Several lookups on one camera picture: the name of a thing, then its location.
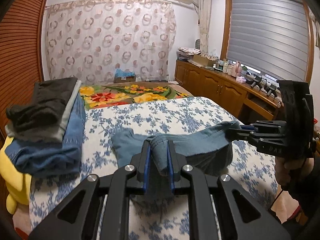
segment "cardboard box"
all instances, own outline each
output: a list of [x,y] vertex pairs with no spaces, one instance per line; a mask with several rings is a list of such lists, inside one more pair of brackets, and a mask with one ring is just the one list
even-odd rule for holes
[[202,57],[201,55],[194,55],[193,61],[204,66],[204,67],[213,67],[213,64],[216,64],[218,60],[210,60],[206,57]]
[[136,81],[136,75],[132,77],[115,77],[113,80],[114,83],[135,82],[135,81]]

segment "blue jeans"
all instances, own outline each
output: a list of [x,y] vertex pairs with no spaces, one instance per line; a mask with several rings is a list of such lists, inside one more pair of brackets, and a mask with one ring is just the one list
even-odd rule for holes
[[14,139],[5,153],[18,171],[35,177],[79,173],[84,125],[84,102],[78,94],[62,143]]

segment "brown wooden louvered door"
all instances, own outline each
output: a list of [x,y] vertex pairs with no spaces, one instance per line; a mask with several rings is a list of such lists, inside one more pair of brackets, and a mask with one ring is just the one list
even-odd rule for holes
[[41,28],[46,0],[15,0],[0,22],[0,131],[5,109],[30,101],[42,80]]

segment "folded clothes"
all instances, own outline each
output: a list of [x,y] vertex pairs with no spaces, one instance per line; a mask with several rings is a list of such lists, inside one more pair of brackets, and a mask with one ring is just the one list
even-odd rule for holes
[[21,132],[17,132],[14,129],[12,122],[9,122],[5,126],[5,131],[7,135],[9,137],[14,137],[16,139],[20,139],[23,141],[30,141],[30,142],[38,142],[38,141],[62,142],[63,135],[66,131],[66,127],[71,114],[71,109],[78,95],[80,86],[81,86],[81,80],[78,80],[73,89],[71,97],[66,105],[66,108],[63,112],[60,122],[54,125],[31,128]]
[[228,128],[239,129],[237,121],[221,122],[213,127],[189,135],[157,134],[145,136],[134,134],[132,129],[124,129],[112,138],[119,167],[130,163],[132,156],[141,152],[144,140],[150,143],[153,162],[150,168],[150,180],[146,201],[170,197],[167,174],[168,140],[174,142],[177,153],[186,156],[187,163],[204,173],[217,176],[232,161],[231,141],[225,136]]
[[14,139],[5,153],[18,171],[32,176],[78,173],[84,125],[84,103],[78,93],[62,143],[34,143]]
[[21,132],[59,122],[76,82],[75,77],[36,82],[29,105],[13,105],[6,109],[15,130]]

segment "potted plant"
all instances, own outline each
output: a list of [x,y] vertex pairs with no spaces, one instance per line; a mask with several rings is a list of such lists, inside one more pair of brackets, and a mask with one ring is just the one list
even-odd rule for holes
[[243,66],[243,67],[241,68],[241,74],[242,74],[242,75],[246,75],[246,74],[247,74],[247,70],[248,70],[248,68],[247,68],[246,66]]

